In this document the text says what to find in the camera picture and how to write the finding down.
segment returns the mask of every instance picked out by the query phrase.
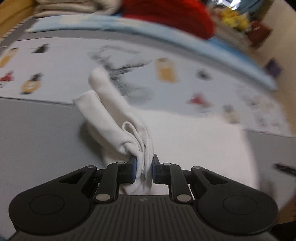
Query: white towel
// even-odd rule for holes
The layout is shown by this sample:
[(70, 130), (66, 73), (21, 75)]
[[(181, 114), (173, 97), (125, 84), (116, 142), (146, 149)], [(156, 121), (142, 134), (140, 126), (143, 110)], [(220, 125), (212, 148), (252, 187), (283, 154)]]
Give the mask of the white towel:
[[(184, 170), (202, 166), (252, 188), (258, 172), (247, 133), (220, 116), (203, 118), (155, 110), (137, 110), (149, 126), (160, 163)], [(168, 194), (165, 185), (152, 185), (151, 195)]]
[[(74, 102), (89, 123), (90, 135), (104, 147), (106, 164), (127, 161), (130, 153), (137, 157), (137, 181), (124, 186), (127, 194), (149, 193), (154, 150), (161, 163), (175, 163), (186, 170), (202, 166), (258, 187), (256, 164), (241, 126), (228, 124), (217, 116), (197, 118), (135, 109), (120, 95), (102, 67), (92, 71), (89, 84), (93, 90)], [(168, 188), (153, 185), (150, 194), (168, 194)]]
[(104, 147), (106, 164), (128, 161), (130, 154), (137, 157), (136, 182), (123, 187), (127, 194), (148, 194), (154, 154), (148, 127), (113, 86), (105, 69), (94, 69), (89, 84), (93, 90), (78, 96), (74, 103), (87, 119), (90, 135)]
[(121, 7), (121, 0), (37, 0), (39, 5), (34, 10), (34, 16), (43, 18), (56, 15), (75, 15), (77, 13), (93, 13), (111, 15)]

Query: red object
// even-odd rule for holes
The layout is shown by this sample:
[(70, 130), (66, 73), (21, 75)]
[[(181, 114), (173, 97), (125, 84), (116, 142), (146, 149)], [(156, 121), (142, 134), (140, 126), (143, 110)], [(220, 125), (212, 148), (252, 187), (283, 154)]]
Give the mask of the red object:
[(271, 29), (264, 26), (259, 21), (251, 22), (252, 31), (248, 33), (248, 38), (253, 47), (259, 47), (270, 35)]
[(123, 16), (161, 23), (203, 39), (214, 35), (214, 24), (199, 0), (124, 0)]
[(5, 76), (3, 76), (0, 79), (0, 82), (2, 82), (2, 81), (13, 81), (12, 73), (13, 73), (12, 71), (11, 72), (8, 72)]
[(203, 97), (202, 94), (194, 95), (193, 96), (193, 99), (191, 99), (191, 100), (188, 101), (188, 104), (198, 104), (198, 105), (201, 105), (201, 106), (203, 106), (205, 108), (212, 106), (209, 102), (207, 102), (204, 99), (204, 97)]

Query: red fabric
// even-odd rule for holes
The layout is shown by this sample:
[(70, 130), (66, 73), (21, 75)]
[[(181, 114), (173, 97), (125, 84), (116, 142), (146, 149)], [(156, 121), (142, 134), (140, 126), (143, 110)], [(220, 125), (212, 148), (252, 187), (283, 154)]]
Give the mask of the red fabric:
[(203, 39), (214, 35), (214, 24), (199, 0), (124, 0), (123, 16), (181, 29)]
[(12, 81), (12, 72), (8, 72), (4, 77), (0, 78), (0, 82), (2, 81)]

